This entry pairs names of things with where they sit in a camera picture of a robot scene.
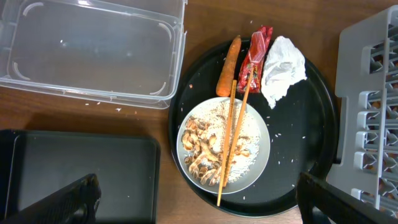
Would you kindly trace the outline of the red snack wrapper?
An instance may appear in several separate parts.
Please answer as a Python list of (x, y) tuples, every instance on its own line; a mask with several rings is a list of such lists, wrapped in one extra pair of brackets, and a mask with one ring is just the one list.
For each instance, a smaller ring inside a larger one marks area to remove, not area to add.
[(263, 26), (252, 34), (250, 47), (239, 71), (238, 92), (244, 93), (246, 91), (250, 74), (253, 75), (253, 78), (249, 84), (249, 92), (261, 92), (262, 69), (272, 33), (273, 27)]

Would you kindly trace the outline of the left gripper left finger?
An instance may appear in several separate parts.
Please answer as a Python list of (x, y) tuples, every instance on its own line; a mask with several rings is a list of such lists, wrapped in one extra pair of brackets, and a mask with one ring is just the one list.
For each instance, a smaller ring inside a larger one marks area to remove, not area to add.
[(88, 174), (19, 213), (3, 224), (95, 223), (101, 189), (96, 174)]

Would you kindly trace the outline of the orange carrot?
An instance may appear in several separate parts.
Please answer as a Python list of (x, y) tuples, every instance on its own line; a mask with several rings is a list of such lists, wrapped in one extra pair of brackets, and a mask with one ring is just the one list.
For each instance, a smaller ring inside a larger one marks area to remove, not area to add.
[(231, 93), (232, 82), (234, 80), (234, 71), (236, 62), (241, 48), (241, 36), (238, 35), (232, 41), (226, 59), (224, 61), (223, 69), (221, 71), (217, 86), (216, 95), (227, 97)]

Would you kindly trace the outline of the white napkin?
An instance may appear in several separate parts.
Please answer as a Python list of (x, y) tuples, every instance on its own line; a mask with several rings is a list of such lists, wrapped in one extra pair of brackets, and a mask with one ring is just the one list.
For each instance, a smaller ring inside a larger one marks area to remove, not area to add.
[(278, 36), (268, 51), (261, 80), (261, 93), (269, 107), (287, 95), (290, 86), (306, 80), (305, 57), (289, 38)]

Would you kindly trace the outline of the wooden chopstick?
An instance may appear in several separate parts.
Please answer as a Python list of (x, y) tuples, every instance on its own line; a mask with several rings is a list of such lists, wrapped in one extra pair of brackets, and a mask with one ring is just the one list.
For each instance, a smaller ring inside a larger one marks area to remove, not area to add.
[(234, 132), (233, 142), (232, 142), (231, 149), (230, 149), (230, 152), (229, 152), (228, 164), (226, 165), (225, 175), (224, 175), (224, 178), (223, 178), (223, 187), (226, 187), (226, 184), (228, 183), (229, 173), (231, 171), (232, 161), (233, 161), (233, 157), (235, 155), (234, 152), (235, 152), (235, 149), (236, 149), (236, 145), (237, 145), (237, 141), (238, 141), (238, 137), (239, 137), (239, 132), (240, 132), (241, 125), (242, 125), (242, 122), (243, 122), (244, 112), (245, 112), (245, 109), (246, 109), (246, 103), (247, 103), (248, 95), (249, 95), (249, 91), (250, 91), (250, 85), (251, 85), (251, 81), (252, 81), (252, 78), (253, 78), (253, 71), (254, 71), (254, 65), (251, 65), (251, 69), (250, 69), (250, 72), (249, 72), (249, 78), (248, 78), (248, 82), (247, 82), (247, 85), (246, 85), (246, 90), (245, 90), (243, 102), (242, 102), (242, 105), (241, 105), (241, 110), (240, 110), (240, 113), (239, 113), (239, 118), (238, 118), (238, 121), (236, 123), (236, 129), (235, 129), (235, 132)]
[(226, 172), (226, 164), (228, 160), (228, 153), (229, 153), (229, 137), (231, 132), (232, 126), (232, 117), (233, 117), (233, 108), (234, 108), (234, 98), (236, 94), (236, 85), (237, 81), (233, 80), (232, 87), (231, 87), (231, 94), (229, 100), (229, 110), (228, 110), (228, 117), (226, 123), (226, 132), (224, 137), (224, 145), (223, 145), (223, 161), (221, 166), (221, 177), (219, 182), (219, 189), (218, 189), (218, 197), (217, 197), (217, 206), (219, 207), (221, 204), (221, 196), (223, 191), (223, 184), (224, 184), (224, 177)]

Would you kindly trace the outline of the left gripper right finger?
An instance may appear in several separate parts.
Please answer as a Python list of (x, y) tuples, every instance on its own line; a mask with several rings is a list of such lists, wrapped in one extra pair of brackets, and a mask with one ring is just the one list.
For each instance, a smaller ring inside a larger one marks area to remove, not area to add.
[(397, 223), (396, 218), (307, 172), (300, 174), (296, 200), (304, 223)]

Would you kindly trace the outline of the grey plate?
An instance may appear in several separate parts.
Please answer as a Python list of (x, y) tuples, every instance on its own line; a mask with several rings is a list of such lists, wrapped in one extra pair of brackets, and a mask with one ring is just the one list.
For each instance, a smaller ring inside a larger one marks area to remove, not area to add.
[[(224, 140), (228, 115), (232, 130), (241, 111), (236, 99), (229, 107), (228, 97), (216, 97), (196, 105), (183, 119), (177, 133), (176, 161), (188, 181), (200, 189), (217, 194), (221, 179)], [(223, 194), (248, 188), (263, 173), (271, 151), (271, 140), (261, 115), (246, 105), (233, 160)]]

